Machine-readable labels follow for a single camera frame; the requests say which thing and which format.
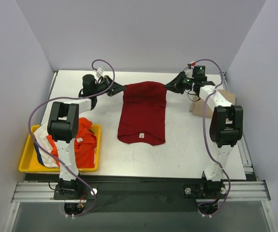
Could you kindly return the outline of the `dark red t shirt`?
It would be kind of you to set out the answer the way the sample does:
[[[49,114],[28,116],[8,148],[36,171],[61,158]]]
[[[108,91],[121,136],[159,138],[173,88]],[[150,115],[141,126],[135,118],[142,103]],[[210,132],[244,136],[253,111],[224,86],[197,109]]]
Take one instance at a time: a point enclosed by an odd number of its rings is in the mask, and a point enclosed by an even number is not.
[[[146,81],[126,85],[118,140],[126,144],[164,144],[166,96],[167,90],[162,83]]]

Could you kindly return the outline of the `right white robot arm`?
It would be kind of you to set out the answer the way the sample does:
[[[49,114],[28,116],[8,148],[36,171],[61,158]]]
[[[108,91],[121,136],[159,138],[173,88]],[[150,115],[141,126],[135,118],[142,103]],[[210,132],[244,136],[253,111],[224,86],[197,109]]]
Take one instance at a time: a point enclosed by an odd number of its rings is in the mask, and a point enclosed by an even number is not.
[[[196,65],[194,62],[187,65],[186,70],[180,72],[165,88],[171,92],[183,94],[189,90],[201,100],[203,105],[203,134],[205,147],[210,158],[203,174],[207,181],[221,182],[223,177],[229,177],[225,166],[233,147],[242,138],[243,108],[229,102],[218,90],[218,86],[208,81],[205,66]],[[217,148],[213,156],[208,147],[206,131],[206,109],[213,111],[209,128],[210,140]]]

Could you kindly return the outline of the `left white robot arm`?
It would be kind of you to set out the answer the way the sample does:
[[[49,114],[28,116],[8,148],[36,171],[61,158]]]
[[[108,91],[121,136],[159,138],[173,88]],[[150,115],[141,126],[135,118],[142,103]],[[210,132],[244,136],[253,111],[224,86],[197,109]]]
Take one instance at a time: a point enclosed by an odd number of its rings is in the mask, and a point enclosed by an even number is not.
[[[79,170],[75,161],[75,138],[79,132],[79,114],[93,110],[97,96],[106,93],[114,96],[126,90],[126,86],[114,82],[109,76],[100,76],[98,80],[92,74],[83,76],[83,88],[79,91],[78,100],[66,103],[52,103],[47,124],[47,132],[52,137],[60,164],[60,175],[57,190],[61,193],[83,191],[83,183],[78,179]]]

